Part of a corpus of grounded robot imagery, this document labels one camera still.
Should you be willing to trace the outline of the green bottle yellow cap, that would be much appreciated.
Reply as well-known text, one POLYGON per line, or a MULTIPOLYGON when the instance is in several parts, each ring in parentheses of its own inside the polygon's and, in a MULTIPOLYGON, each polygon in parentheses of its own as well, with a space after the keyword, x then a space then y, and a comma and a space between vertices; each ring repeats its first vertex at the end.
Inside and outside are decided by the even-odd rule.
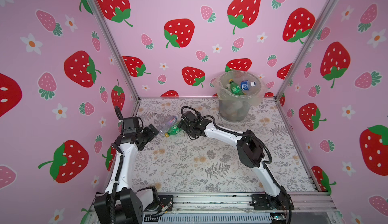
POLYGON ((170 136, 177 135, 180 132, 181 132, 181 128, 179 128, 177 125, 173 125, 167 130, 167 132, 164 135, 165 137, 169 138, 170 136))

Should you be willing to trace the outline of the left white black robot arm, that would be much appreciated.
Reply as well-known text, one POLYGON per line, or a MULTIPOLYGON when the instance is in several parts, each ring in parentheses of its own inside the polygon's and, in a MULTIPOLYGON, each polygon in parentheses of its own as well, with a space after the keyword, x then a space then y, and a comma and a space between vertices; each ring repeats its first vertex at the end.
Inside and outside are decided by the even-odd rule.
POLYGON ((141 224, 143 211, 154 211, 160 207, 160 199, 155 187, 133 190, 133 171, 136 156, 145 144, 159 131, 150 124, 141 132, 131 130, 120 135, 112 144, 117 151, 111 179, 104 195, 98 196, 94 207, 101 224, 141 224))

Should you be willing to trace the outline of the clear bottle blue label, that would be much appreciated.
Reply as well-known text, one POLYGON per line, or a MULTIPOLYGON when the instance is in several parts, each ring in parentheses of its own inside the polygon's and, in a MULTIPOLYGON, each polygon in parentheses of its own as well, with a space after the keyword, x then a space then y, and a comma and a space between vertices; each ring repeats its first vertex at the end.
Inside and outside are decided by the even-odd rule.
POLYGON ((252 87, 255 87, 257 83, 255 81, 249 81, 249 80, 244 80, 240 83, 240 88, 242 91, 248 91, 252 87))

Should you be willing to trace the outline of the clear bottle white cap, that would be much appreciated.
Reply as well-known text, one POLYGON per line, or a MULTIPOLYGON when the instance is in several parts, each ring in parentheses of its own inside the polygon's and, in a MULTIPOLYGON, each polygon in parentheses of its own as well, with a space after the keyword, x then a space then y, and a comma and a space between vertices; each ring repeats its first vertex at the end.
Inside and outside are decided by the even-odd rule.
POLYGON ((176 116, 171 116, 169 119, 165 122, 163 122, 157 129, 161 134, 165 134, 168 132, 168 130, 177 122, 176 116))

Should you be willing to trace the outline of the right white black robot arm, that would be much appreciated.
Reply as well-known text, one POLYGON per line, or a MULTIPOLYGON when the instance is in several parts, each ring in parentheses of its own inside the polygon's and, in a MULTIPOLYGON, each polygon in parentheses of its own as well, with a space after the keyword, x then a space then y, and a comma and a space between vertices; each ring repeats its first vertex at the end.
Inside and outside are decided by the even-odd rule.
POLYGON ((184 106, 181 109, 181 121, 178 127, 188 134, 190 139, 199 137, 213 138, 237 149, 240 162, 252 169, 263 185, 264 194, 253 199, 250 204, 255 210, 294 210, 291 196, 281 186, 268 165, 272 156, 266 145, 251 130, 234 131, 218 126, 210 115, 201 116, 199 111, 184 106))

